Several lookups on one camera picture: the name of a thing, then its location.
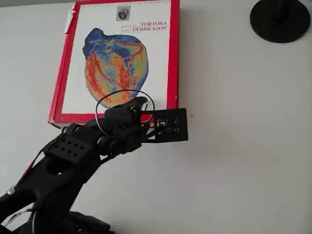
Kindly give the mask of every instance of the book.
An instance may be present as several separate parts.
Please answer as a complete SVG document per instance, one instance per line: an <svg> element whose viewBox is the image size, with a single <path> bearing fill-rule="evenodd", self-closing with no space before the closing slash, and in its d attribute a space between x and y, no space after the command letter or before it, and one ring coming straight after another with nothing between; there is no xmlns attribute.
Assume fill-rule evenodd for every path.
<svg viewBox="0 0 312 234"><path fill-rule="evenodd" d="M48 122L84 124L95 118L97 102L117 90L143 91L157 110L177 108L178 22L179 0L76 2ZM105 98L98 117L136 96L145 95L123 91Z"/></svg>

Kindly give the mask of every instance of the heart illustration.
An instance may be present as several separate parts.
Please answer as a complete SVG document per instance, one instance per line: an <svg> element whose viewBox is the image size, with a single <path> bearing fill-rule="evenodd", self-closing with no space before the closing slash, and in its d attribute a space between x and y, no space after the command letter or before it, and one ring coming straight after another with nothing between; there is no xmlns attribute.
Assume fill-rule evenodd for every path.
<svg viewBox="0 0 312 234"><path fill-rule="evenodd" d="M129 35L107 36L94 28L85 39L86 86L99 101L117 90L140 90L147 78L148 59L145 46ZM138 92L125 91L105 98L101 105L110 108L130 101Z"/></svg>

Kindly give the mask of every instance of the black round object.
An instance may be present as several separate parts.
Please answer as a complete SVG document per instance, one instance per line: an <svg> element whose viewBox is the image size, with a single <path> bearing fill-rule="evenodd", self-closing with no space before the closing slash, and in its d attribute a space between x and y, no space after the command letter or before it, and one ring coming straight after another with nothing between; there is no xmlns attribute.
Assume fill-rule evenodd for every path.
<svg viewBox="0 0 312 234"><path fill-rule="evenodd" d="M127 15L124 11L119 11L118 16L121 20L124 20L127 17Z"/></svg>
<svg viewBox="0 0 312 234"><path fill-rule="evenodd" d="M310 22L307 8L298 0L260 0L250 13L255 33L276 43L299 39L307 32Z"/></svg>

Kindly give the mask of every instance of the screw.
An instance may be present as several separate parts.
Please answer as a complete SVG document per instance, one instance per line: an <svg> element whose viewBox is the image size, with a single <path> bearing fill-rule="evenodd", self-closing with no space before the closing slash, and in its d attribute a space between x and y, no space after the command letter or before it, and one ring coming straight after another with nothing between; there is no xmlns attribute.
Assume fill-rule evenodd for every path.
<svg viewBox="0 0 312 234"><path fill-rule="evenodd" d="M15 193L15 189L14 188L9 189L8 192L7 192L8 195L12 195L13 193Z"/></svg>

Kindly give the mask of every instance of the robotic arm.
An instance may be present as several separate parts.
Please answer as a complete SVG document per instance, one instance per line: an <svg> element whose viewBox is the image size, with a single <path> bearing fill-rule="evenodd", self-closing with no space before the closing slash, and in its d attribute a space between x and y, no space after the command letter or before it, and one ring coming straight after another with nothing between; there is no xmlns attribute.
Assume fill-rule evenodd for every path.
<svg viewBox="0 0 312 234"><path fill-rule="evenodd" d="M35 166L31 165L16 186L0 197L0 223L34 204L25 224L13 232L0 225L0 234L82 234L81 227L69 232L77 223L93 223L90 228L96 227L98 233L112 233L108 232L108 224L70 212L83 184L103 163L140 148L142 143L188 140L186 109L142 111L146 102L147 98L136 97L106 110L98 123L93 119L85 125L71 124L63 128L61 134L42 149L45 157ZM142 115L153 115L151 132L150 123L141 123Z"/></svg>

